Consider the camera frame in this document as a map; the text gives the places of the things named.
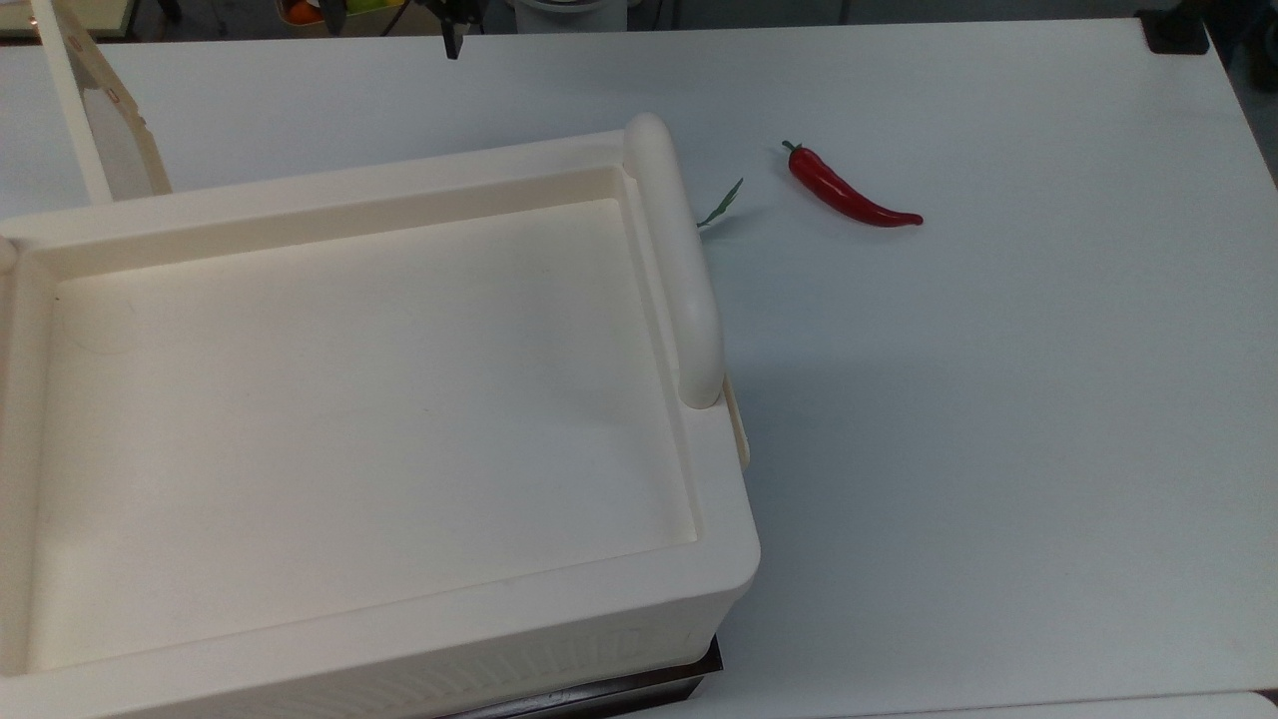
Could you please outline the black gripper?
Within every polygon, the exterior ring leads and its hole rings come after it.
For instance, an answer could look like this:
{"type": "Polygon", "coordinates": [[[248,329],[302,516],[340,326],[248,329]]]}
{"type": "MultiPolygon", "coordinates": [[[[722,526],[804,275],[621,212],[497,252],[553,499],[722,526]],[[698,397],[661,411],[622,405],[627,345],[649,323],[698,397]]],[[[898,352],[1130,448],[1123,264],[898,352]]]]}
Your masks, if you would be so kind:
{"type": "Polygon", "coordinates": [[[466,26],[479,26],[484,20],[488,1],[479,0],[418,0],[443,26],[443,54],[450,60],[459,59],[466,38],[466,26]]]}

